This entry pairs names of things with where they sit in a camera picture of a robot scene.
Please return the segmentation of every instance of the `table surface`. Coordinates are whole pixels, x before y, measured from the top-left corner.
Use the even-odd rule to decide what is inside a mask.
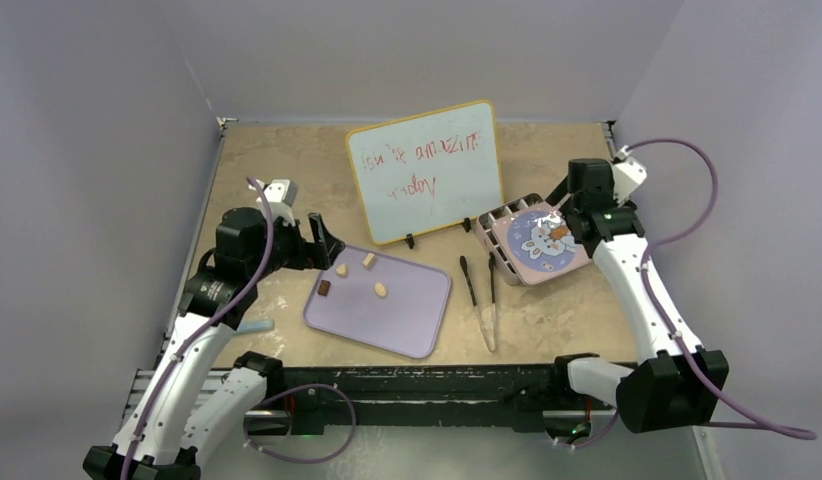
[[[247,350],[280,358],[288,366],[546,363],[558,355],[582,352],[610,361],[636,359],[623,311],[593,265],[535,287],[510,287],[498,278],[498,348],[488,352],[458,264],[458,257],[465,255],[487,319],[486,252],[461,226],[422,235],[413,250],[404,242],[374,246],[346,156],[345,137],[355,127],[229,124],[191,272],[201,253],[213,247],[222,214],[255,205],[246,175],[264,181],[290,178],[299,184],[294,213],[305,219],[307,239],[306,215],[319,212],[329,231],[347,244],[431,265],[452,277],[434,351],[424,359],[411,359],[308,327],[302,311],[317,272],[284,269],[259,284],[259,298],[244,320],[270,318],[275,329],[235,336],[215,366],[231,367]],[[506,200],[532,192],[546,196],[566,174],[570,159],[608,157],[598,124],[499,124],[497,142]]]

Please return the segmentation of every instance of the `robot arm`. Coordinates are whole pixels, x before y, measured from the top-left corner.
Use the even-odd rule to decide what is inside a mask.
[[[617,407],[623,423],[635,433],[702,424],[714,412],[717,398],[691,371],[676,336],[685,338],[697,364],[718,388],[729,372],[722,352],[705,350],[670,299],[652,261],[642,258],[647,240],[629,196],[645,179],[646,170],[625,150],[613,163],[572,160],[567,178],[546,199],[550,205],[561,205],[576,242],[608,279],[639,357],[634,370],[593,355],[564,359],[569,387]],[[676,319],[675,331],[667,330],[647,296],[642,268],[647,269],[659,301]]]
[[[245,292],[219,322],[191,340],[193,335],[240,294],[256,274],[264,278],[280,268],[326,270],[345,248],[342,241],[329,234],[319,214],[308,216],[314,242],[302,238],[299,222],[290,209],[296,193],[293,182],[274,180],[258,185],[275,214],[269,262],[258,272],[268,232],[268,219],[262,212],[247,207],[223,214],[215,247],[202,255],[196,274],[185,285],[172,336],[137,409],[111,446],[93,447],[88,452],[84,470],[91,478],[120,478],[122,463],[133,443],[136,447],[130,455],[128,478],[199,478],[201,466],[231,427],[242,421],[250,408],[284,386],[280,361],[247,353],[235,363],[225,386],[191,415],[214,360],[257,299],[257,286]],[[213,266],[208,265],[211,258]],[[278,391],[269,391],[269,385]],[[155,390],[158,396],[143,433],[136,438],[139,412],[146,408]]]

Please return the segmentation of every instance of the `whiteboard frame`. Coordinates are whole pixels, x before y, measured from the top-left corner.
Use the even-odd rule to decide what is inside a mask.
[[[369,125],[369,126],[366,126],[366,127],[356,128],[356,129],[352,130],[351,132],[349,132],[348,134],[346,134],[346,156],[347,156],[347,158],[349,158],[349,166],[352,168],[352,176],[355,177],[355,188],[358,191],[358,201],[361,202],[361,207],[364,209],[364,220],[367,223],[367,233],[370,235],[370,241],[372,241],[374,245],[377,245],[377,246],[388,245],[390,243],[398,242],[400,240],[405,240],[405,237],[394,238],[392,240],[386,240],[384,242],[377,242],[376,239],[373,237],[373,230],[370,228],[370,217],[367,214],[367,204],[364,202],[364,195],[361,193],[361,184],[358,181],[358,172],[355,170],[355,159],[352,156],[352,150],[349,148],[349,140],[350,140],[350,138],[352,138],[352,135],[355,135],[356,133],[366,132],[368,130],[375,130],[376,128],[386,127],[388,125],[394,125],[394,124],[397,124],[397,123],[403,123],[403,122],[408,122],[408,121],[411,121],[411,120],[417,120],[418,118],[428,117],[428,116],[436,115],[436,114],[439,114],[439,113],[449,112],[449,111],[452,111],[452,110],[458,110],[458,109],[461,109],[461,108],[470,107],[470,106],[473,106],[473,105],[478,105],[480,103],[486,103],[488,105],[488,107],[490,107],[490,109],[491,109],[491,122],[493,123],[493,148],[494,148],[494,153],[496,154],[497,176],[499,177],[499,197],[500,197],[499,200],[504,205],[505,204],[505,188],[502,185],[502,163],[499,159],[499,141],[497,140],[497,134],[496,134],[496,126],[497,126],[497,124],[496,124],[496,110],[493,107],[493,103],[488,99],[483,98],[483,99],[480,99],[480,100],[475,100],[473,102],[462,103],[460,105],[453,105],[451,107],[441,108],[441,109],[438,109],[438,110],[432,110],[430,112],[425,112],[425,113],[420,113],[420,114],[417,114],[417,115],[412,115],[410,117],[397,118],[396,120],[391,120],[389,122],[379,123],[377,125]],[[478,216],[469,217],[469,218],[471,220],[475,220],[476,218],[478,218]],[[434,232],[435,230],[441,230],[441,229],[444,229],[444,228],[452,227],[454,225],[460,225],[463,221],[464,221],[464,219],[461,218],[461,219],[456,220],[453,223],[448,223],[446,225],[440,225],[440,226],[437,226],[437,227],[432,227],[428,230],[423,230],[421,232],[408,232],[408,233],[410,233],[411,235],[416,237],[416,236],[419,236],[419,235],[424,235],[426,233]]]

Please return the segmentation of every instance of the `gray wall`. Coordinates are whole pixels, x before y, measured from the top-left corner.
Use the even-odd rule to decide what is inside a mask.
[[[110,442],[217,138],[154,3],[0,1],[0,478],[81,478]]]
[[[822,478],[822,1],[687,0],[617,133],[684,137],[713,156],[714,215],[656,263],[695,331],[726,353],[726,391],[821,435],[719,431],[727,476]],[[705,204],[705,168],[673,147],[637,153],[649,236],[678,231]]]
[[[604,121],[682,0],[160,0],[217,116],[326,122],[488,98],[501,119]]]

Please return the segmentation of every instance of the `small brown cube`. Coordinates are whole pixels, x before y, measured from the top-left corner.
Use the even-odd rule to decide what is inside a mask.
[[[321,297],[325,297],[329,294],[329,287],[331,287],[331,282],[328,280],[320,280],[320,286],[317,287],[317,295]]]

